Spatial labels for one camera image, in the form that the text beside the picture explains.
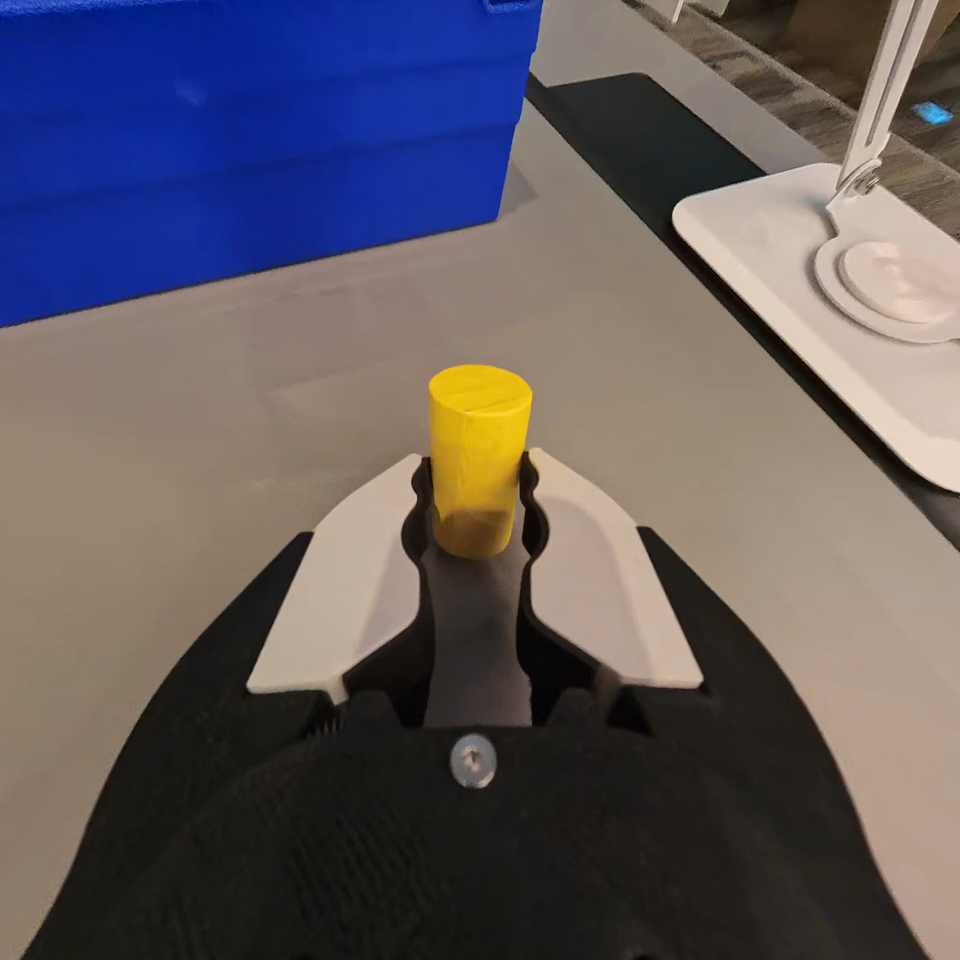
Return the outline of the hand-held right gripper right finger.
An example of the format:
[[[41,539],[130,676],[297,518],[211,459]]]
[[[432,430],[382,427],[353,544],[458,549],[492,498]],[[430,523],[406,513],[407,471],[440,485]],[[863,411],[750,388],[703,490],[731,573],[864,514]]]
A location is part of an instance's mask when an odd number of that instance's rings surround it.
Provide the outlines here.
[[[540,447],[521,467],[521,608],[586,683],[696,690],[704,676],[630,513]]]

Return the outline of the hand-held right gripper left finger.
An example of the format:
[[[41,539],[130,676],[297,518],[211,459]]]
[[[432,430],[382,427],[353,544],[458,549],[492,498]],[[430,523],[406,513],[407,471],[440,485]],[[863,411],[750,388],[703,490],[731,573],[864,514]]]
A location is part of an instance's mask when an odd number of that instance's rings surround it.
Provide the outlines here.
[[[318,522],[247,680],[250,694],[409,695],[433,668],[422,558],[429,461],[407,455]]]

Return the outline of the yellow cylinder block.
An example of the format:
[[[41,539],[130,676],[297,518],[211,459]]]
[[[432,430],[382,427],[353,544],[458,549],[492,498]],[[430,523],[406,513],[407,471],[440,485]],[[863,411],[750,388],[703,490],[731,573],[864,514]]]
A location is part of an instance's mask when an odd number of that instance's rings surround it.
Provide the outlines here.
[[[494,558],[514,528],[533,391],[485,365],[444,369],[428,391],[434,540],[456,558]]]

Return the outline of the blue plastic bin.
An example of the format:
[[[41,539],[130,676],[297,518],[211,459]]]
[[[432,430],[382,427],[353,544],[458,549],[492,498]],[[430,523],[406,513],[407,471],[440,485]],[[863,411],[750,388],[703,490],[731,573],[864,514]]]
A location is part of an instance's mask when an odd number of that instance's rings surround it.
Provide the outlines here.
[[[2,2],[2,327],[496,220],[543,6]]]

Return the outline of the wooden document stand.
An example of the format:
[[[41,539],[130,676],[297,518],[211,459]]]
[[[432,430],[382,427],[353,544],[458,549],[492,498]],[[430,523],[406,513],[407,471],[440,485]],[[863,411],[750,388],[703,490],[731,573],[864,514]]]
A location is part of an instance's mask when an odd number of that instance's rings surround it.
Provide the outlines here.
[[[678,236],[914,473],[959,491],[959,246],[880,186],[934,1],[893,2],[841,164],[706,191]]]

